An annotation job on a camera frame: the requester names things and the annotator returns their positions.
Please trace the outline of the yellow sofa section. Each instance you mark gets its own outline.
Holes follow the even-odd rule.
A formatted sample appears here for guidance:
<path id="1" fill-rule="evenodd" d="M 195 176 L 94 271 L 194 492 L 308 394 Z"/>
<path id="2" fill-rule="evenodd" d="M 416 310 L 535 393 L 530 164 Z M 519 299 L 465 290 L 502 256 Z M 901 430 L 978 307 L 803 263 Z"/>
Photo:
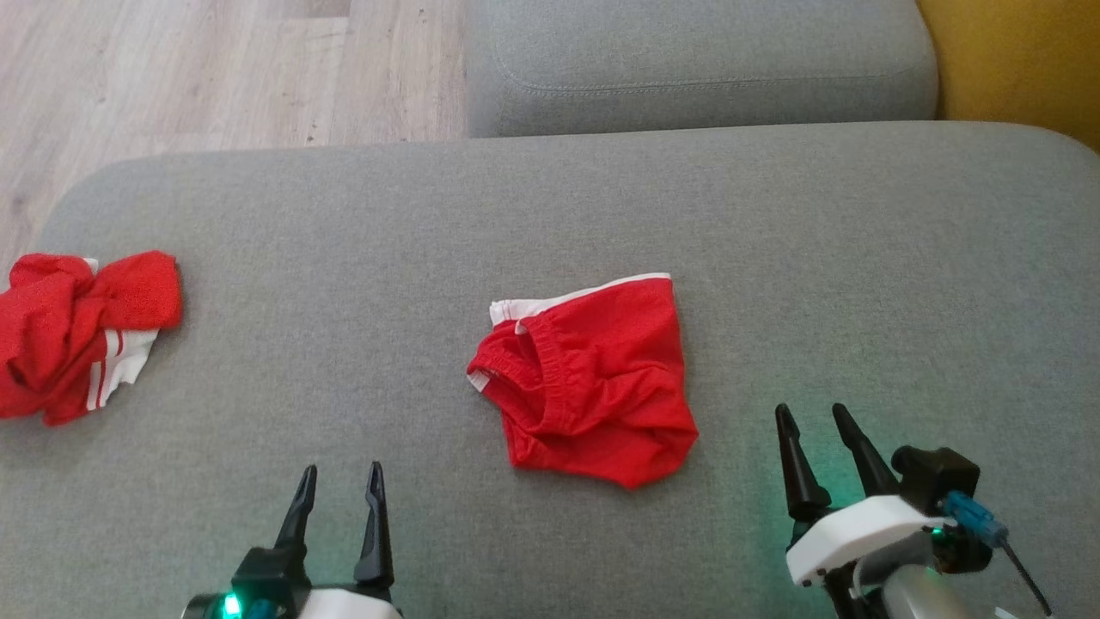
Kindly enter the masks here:
<path id="1" fill-rule="evenodd" d="M 938 117 L 1044 128 L 1100 154 L 1100 0 L 919 0 Z"/>

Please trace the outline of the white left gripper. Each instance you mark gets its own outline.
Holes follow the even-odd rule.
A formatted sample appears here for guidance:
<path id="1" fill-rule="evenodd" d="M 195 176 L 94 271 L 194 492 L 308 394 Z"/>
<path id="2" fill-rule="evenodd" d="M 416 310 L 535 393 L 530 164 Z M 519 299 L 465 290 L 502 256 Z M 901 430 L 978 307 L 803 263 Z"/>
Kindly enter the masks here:
<path id="1" fill-rule="evenodd" d="M 317 496 L 318 467 L 302 471 L 274 548 L 306 556 L 308 518 Z M 395 583 L 388 498 L 384 469 L 370 463 L 369 524 L 360 560 L 353 570 L 358 588 L 391 588 Z M 230 592 L 200 594 L 186 604 L 182 619 L 405 619 L 388 600 L 340 588 L 309 589 L 279 586 L 232 586 Z"/>

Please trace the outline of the grey seamed sofa cushion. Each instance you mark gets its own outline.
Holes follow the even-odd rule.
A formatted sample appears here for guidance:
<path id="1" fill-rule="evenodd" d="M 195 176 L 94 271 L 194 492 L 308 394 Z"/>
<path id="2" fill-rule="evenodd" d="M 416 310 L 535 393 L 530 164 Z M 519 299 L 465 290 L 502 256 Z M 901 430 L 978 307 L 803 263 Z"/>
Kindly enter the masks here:
<path id="1" fill-rule="evenodd" d="M 930 120 L 916 0 L 470 0 L 473 139 Z"/>

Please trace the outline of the red and white jersey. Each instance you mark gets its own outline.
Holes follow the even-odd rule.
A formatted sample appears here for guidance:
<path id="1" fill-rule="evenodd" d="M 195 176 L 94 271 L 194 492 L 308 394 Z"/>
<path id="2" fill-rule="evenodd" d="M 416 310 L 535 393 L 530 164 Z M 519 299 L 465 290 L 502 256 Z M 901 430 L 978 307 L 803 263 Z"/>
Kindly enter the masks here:
<path id="1" fill-rule="evenodd" d="M 0 420 L 64 425 L 134 383 L 161 332 L 180 325 L 176 259 L 146 251 L 100 266 L 25 254 L 0 292 Z"/>

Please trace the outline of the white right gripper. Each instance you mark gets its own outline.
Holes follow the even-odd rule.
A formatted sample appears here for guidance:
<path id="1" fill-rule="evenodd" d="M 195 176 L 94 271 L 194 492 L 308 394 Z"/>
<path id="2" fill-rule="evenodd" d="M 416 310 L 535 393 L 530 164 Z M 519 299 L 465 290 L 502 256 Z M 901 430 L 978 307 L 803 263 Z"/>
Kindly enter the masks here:
<path id="1" fill-rule="evenodd" d="M 787 513 L 798 524 L 813 524 L 785 554 L 795 585 L 818 586 L 828 573 L 850 564 L 857 586 L 882 584 L 904 565 L 930 567 L 931 532 L 945 524 L 945 517 L 920 512 L 897 496 L 895 474 L 844 404 L 834 404 L 832 414 L 842 443 L 853 454 L 865 496 L 870 498 L 829 516 L 831 494 L 810 466 L 791 410 L 779 404 L 774 414 Z"/>

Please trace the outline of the red shorts with white trim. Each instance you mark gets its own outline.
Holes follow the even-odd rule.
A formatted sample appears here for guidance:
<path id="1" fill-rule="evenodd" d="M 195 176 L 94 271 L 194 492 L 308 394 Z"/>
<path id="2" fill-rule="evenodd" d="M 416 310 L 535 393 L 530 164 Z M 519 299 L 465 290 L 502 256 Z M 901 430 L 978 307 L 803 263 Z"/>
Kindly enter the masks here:
<path id="1" fill-rule="evenodd" d="M 499 299 L 468 382 L 498 408 L 512 467 L 663 480 L 698 439 L 667 272 L 561 297 Z"/>

